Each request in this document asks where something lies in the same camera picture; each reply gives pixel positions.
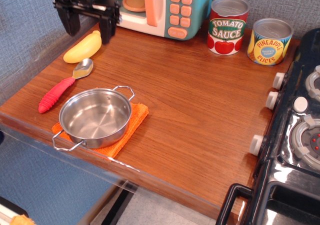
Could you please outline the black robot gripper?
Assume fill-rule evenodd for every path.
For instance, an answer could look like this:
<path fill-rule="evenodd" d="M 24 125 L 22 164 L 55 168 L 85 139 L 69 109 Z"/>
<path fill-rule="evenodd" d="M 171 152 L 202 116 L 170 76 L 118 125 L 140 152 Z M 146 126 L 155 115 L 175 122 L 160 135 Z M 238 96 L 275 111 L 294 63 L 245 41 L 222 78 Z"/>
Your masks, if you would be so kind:
<path fill-rule="evenodd" d="M 117 0 L 53 0 L 65 31 L 74 37 L 81 28 L 79 15 L 100 18 L 99 29 L 103 45 L 115 35 L 117 23 L 122 21 Z"/>

